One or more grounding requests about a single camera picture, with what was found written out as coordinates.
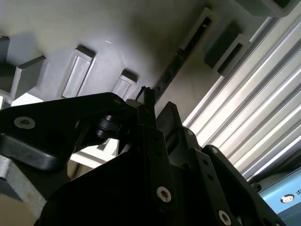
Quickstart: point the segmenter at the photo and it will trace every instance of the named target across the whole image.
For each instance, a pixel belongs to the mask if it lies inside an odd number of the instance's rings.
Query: rectangular recess
[[[291,0],[273,0],[280,8],[285,8],[291,2]]]
[[[236,37],[234,35],[233,33],[232,37],[228,39],[224,36],[219,38],[205,57],[205,63],[224,77],[235,66],[251,44],[242,34],[238,34]]]
[[[180,48],[185,50],[193,37],[197,35],[198,31],[202,30],[202,33],[199,34],[201,37],[198,37],[198,42],[203,42],[210,32],[215,28],[219,21],[219,17],[212,12],[210,9],[205,8],[202,14],[199,16],[197,22],[193,25],[189,34],[185,38],[184,42],[180,45]]]
[[[229,66],[229,64],[231,63],[231,61],[234,59],[234,57],[236,56],[236,54],[241,50],[241,48],[243,47],[242,44],[238,43],[235,48],[231,51],[231,53],[229,54],[229,56],[225,59],[225,61],[222,63],[222,65],[219,67],[219,69],[217,69],[217,72],[219,74],[222,74],[223,71],[226,69],[227,66]]]
[[[135,88],[136,82],[134,80],[131,80],[130,78],[124,75],[121,75],[117,80],[112,93],[115,93],[122,99],[126,100],[132,95]]]
[[[84,46],[78,46],[71,55],[65,73],[68,78],[62,96],[65,98],[76,97],[88,74],[95,53]]]

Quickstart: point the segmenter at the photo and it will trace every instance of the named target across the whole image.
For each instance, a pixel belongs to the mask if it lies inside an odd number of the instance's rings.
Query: hole
[[[189,170],[190,169],[190,167],[189,167],[189,165],[187,164],[187,163],[185,163],[184,165],[182,165],[183,166],[183,168],[185,168],[185,169],[187,169],[187,170]]]
[[[161,195],[166,199],[168,198],[168,194],[166,191],[161,191]]]
[[[67,139],[66,137],[56,129],[50,129],[46,132],[45,141],[48,145],[55,145],[57,143],[65,144]]]
[[[22,125],[29,125],[29,121],[26,120],[26,119],[21,120],[20,123],[21,123]]]
[[[281,8],[287,7],[287,5],[290,3],[289,0],[274,0],[274,2],[279,5]]]
[[[261,191],[261,185],[258,183],[252,183],[251,187],[256,191],[256,192],[260,192]]]
[[[265,226],[273,226],[266,218],[262,219]]]
[[[159,157],[161,157],[161,156],[162,156],[162,154],[161,154],[161,152],[160,152],[160,151],[155,151],[155,154],[156,154],[156,156],[159,156]]]
[[[232,50],[232,52],[229,54],[229,56],[225,59],[225,61],[222,63],[219,69],[217,69],[217,72],[219,74],[222,74],[222,72],[226,69],[226,67],[231,63],[233,58],[236,56],[236,54],[241,50],[242,44],[238,43],[235,48]]]
[[[210,174],[208,174],[208,178],[209,178],[210,180],[213,180],[213,179],[214,179]]]
[[[118,100],[118,99],[114,99],[114,102],[115,102],[116,104],[118,104],[118,105],[120,105],[120,104],[121,104],[121,101],[120,101],[120,100]]]
[[[225,214],[222,214],[222,218],[223,218],[224,220],[229,220],[228,217],[227,217]]]

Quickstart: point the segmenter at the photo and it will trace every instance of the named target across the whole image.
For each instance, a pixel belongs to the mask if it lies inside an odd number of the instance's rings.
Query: gray rectangular block
[[[255,16],[287,16],[300,0],[236,0]]]
[[[80,91],[95,53],[84,46],[78,46],[71,55],[65,76],[68,77],[62,96],[65,98],[76,97]]]
[[[0,73],[1,94],[9,96],[14,81],[16,67],[8,63],[1,63],[0,71],[1,71]]]

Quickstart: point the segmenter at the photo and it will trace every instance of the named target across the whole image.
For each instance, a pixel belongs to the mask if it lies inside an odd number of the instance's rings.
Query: bolt
[[[144,107],[144,110],[147,114],[151,113],[146,107]]]
[[[228,214],[225,211],[223,211],[223,210],[218,211],[218,216],[220,217],[220,219],[224,223],[224,225],[230,226],[232,224],[230,217],[228,216]]]
[[[35,121],[29,117],[15,118],[14,124],[20,129],[33,129],[36,126]]]
[[[163,202],[166,202],[166,203],[171,202],[171,194],[166,187],[158,187],[157,188],[157,196]]]
[[[120,105],[120,104],[121,104],[121,101],[120,101],[120,100],[118,100],[118,99],[114,99],[114,102],[115,102],[116,104],[118,104],[118,105]]]
[[[215,147],[211,148],[214,154],[218,154],[218,150]]]
[[[282,203],[289,203],[289,202],[293,201],[294,198],[295,198],[295,196],[293,194],[287,194],[287,195],[283,196],[280,201]]]
[[[193,136],[193,132],[190,129],[188,129],[188,134],[189,136]]]

